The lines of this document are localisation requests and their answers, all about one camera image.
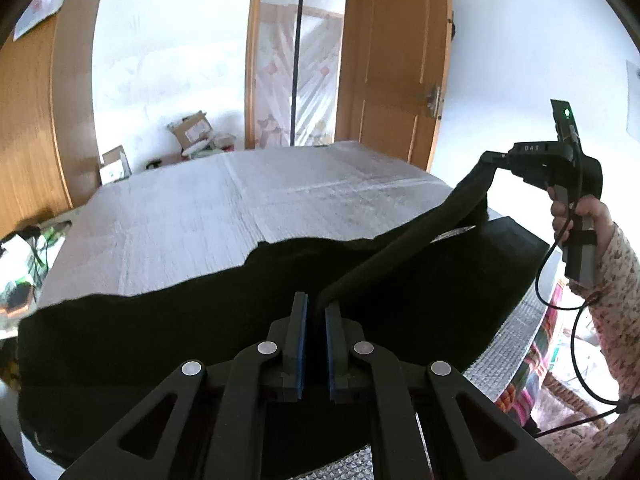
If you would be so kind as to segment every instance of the human hand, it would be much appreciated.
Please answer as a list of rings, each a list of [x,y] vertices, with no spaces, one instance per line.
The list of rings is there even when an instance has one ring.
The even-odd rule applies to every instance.
[[[556,200],[556,192],[550,187],[546,190],[549,198],[554,202],[551,204],[551,214],[554,216],[552,226],[554,228],[555,238],[558,238],[568,214],[567,207],[564,203]],[[609,213],[609,208],[594,196],[584,196],[575,207],[575,213],[580,216],[590,216],[593,219],[593,226],[596,231],[596,263],[599,263],[604,256],[607,247],[611,243],[615,226]],[[574,227],[574,221],[571,220],[566,231],[562,235],[560,242],[565,242],[569,238],[569,231]]]

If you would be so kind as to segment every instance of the wooden cabinet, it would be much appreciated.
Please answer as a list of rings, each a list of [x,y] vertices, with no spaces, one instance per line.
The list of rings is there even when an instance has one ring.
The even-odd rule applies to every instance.
[[[0,237],[84,204],[99,186],[92,51],[100,0],[0,49]]]

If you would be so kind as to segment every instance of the glass door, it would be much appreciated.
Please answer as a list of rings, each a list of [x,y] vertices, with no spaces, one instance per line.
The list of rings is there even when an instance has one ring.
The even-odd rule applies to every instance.
[[[255,147],[334,141],[346,0],[260,0]]]

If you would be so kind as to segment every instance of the controller handle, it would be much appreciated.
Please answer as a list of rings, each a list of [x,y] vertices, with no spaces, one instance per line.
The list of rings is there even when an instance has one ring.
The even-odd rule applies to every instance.
[[[564,203],[569,211],[569,193],[563,186],[554,186],[556,200]],[[586,287],[596,282],[596,231],[590,216],[574,215],[574,227],[569,231],[569,239],[560,244],[562,260],[566,263],[564,275]]]

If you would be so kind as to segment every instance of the bubble wrap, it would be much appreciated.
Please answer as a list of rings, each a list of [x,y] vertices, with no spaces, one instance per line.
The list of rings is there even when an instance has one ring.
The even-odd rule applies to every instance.
[[[363,447],[354,454],[293,480],[373,480],[371,448]]]

